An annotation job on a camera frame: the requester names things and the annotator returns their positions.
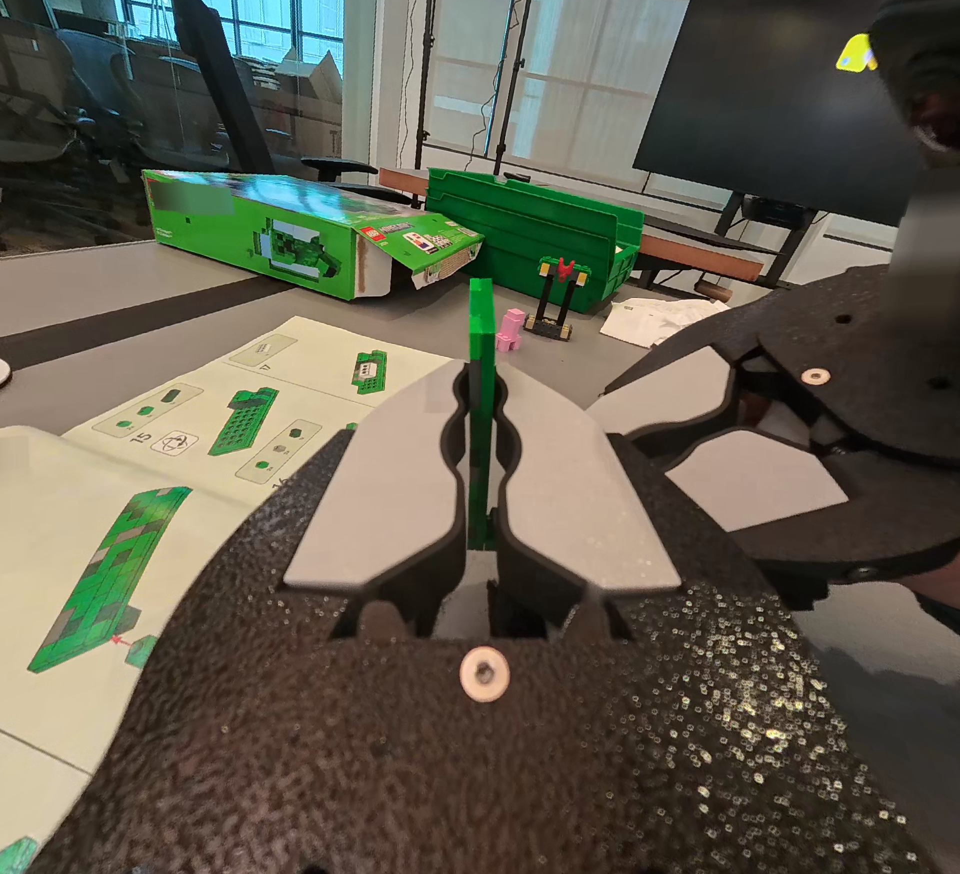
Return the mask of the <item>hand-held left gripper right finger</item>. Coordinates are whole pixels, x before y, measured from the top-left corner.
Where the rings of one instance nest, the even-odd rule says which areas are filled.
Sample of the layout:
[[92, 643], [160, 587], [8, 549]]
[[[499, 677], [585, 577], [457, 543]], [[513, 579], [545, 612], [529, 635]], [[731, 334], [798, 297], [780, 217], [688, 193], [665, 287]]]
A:
[[497, 571], [505, 595], [562, 627], [587, 601], [680, 590], [665, 543], [603, 428], [515, 366], [497, 368]]

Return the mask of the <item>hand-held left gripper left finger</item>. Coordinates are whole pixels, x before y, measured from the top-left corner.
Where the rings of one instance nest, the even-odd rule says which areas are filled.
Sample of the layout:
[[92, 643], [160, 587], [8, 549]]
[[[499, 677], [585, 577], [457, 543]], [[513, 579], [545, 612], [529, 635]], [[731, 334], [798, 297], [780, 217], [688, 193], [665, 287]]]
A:
[[470, 370], [449, 360], [379, 404], [349, 439], [285, 572], [295, 590], [392, 604], [430, 636], [467, 555]]

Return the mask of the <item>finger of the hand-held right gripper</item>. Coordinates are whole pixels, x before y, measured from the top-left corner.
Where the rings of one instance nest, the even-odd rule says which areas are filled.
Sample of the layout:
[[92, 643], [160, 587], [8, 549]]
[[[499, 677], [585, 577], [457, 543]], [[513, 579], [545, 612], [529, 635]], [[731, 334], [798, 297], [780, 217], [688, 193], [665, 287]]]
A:
[[751, 429], [703, 439], [669, 465], [665, 475], [726, 532], [849, 499], [814, 453]]
[[601, 396], [586, 414], [635, 443], [692, 443], [733, 426], [736, 400], [734, 367], [703, 347]]

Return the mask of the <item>green studded brick plate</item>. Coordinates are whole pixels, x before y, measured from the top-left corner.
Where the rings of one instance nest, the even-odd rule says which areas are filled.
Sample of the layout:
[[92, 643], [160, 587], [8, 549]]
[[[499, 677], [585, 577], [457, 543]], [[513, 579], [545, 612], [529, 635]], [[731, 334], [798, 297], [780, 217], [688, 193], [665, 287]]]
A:
[[479, 552], [491, 543], [489, 480], [494, 443], [496, 400], [497, 323], [493, 283], [489, 279], [469, 280], [468, 297], [468, 400], [469, 400], [469, 485], [467, 488], [467, 547]]

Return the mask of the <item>grey desk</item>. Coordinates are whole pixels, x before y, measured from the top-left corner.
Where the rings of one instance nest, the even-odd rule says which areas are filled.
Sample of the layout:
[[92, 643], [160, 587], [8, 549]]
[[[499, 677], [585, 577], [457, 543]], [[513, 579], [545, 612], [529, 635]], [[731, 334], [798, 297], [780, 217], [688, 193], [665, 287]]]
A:
[[[2, 426], [61, 435], [291, 316], [450, 358], [468, 287], [344, 303], [142, 241], [3, 256]], [[943, 872], [958, 872], [958, 636], [893, 583], [834, 589], [796, 616], [856, 750]]]

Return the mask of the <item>white plastic bag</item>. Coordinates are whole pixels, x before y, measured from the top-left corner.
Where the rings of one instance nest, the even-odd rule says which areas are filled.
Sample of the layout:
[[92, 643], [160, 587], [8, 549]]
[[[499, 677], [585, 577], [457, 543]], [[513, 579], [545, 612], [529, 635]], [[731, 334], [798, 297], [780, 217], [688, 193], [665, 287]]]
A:
[[707, 299], [633, 297], [611, 304], [600, 334], [650, 349], [684, 328], [728, 309], [721, 301]]

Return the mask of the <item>black brick stand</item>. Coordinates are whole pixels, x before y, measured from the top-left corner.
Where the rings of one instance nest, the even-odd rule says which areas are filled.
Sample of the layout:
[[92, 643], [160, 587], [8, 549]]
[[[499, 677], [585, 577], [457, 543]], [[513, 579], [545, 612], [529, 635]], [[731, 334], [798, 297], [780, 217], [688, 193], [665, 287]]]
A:
[[[574, 294], [590, 280], [591, 268], [575, 260], [543, 256], [538, 263], [537, 274], [542, 280], [542, 289], [535, 313], [526, 316], [523, 330], [547, 340], [569, 341], [572, 327], [567, 323]], [[554, 286], [563, 286], [563, 294], [556, 317], [549, 317], [546, 308], [550, 303]]]

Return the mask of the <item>building instruction booklet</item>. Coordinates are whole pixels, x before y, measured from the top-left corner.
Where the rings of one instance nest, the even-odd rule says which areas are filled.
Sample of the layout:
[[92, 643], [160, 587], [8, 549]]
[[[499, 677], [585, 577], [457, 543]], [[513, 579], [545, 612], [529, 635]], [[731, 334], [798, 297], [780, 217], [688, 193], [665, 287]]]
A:
[[62, 435], [2, 428], [2, 872], [30, 867], [90, 782], [222, 544], [446, 361], [294, 317]]

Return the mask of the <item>green plastic bin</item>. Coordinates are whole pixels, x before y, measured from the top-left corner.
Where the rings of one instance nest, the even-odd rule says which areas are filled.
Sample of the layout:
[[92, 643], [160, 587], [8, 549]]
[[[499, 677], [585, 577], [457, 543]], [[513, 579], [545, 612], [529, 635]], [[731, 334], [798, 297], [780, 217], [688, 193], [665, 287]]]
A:
[[464, 269], [469, 277], [537, 299], [542, 258], [586, 268], [571, 302], [580, 314], [607, 303], [630, 277], [645, 221], [637, 208], [450, 168], [429, 169], [425, 207], [483, 236]]

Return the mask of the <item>large black screen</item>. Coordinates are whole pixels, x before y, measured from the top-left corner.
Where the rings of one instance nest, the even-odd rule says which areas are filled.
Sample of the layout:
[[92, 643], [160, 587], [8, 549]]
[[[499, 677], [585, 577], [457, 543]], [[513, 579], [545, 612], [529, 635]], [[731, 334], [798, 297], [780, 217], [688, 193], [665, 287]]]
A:
[[632, 166], [817, 212], [899, 225], [921, 167], [880, 75], [849, 51], [882, 0], [689, 0]]

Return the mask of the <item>green cardboard toy box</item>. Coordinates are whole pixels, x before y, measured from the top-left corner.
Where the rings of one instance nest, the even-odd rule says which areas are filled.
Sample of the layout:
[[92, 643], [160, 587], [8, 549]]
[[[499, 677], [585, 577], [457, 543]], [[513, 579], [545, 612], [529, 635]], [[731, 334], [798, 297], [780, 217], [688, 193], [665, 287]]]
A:
[[342, 301], [416, 290], [475, 261], [484, 236], [435, 211], [285, 175], [145, 169], [158, 244]]

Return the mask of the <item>black office chair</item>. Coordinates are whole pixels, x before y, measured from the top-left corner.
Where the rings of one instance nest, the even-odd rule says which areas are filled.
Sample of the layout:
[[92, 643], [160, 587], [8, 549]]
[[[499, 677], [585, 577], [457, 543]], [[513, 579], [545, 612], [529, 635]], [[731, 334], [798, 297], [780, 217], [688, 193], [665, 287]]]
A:
[[362, 161], [300, 156], [276, 160], [229, 50], [221, 17], [202, 0], [172, 0], [172, 5], [179, 46], [198, 64], [241, 172], [289, 176], [293, 166], [298, 165], [315, 171], [319, 183], [343, 192], [406, 207], [415, 205], [415, 199], [404, 192], [376, 184], [340, 180], [344, 173], [378, 173], [377, 168]]

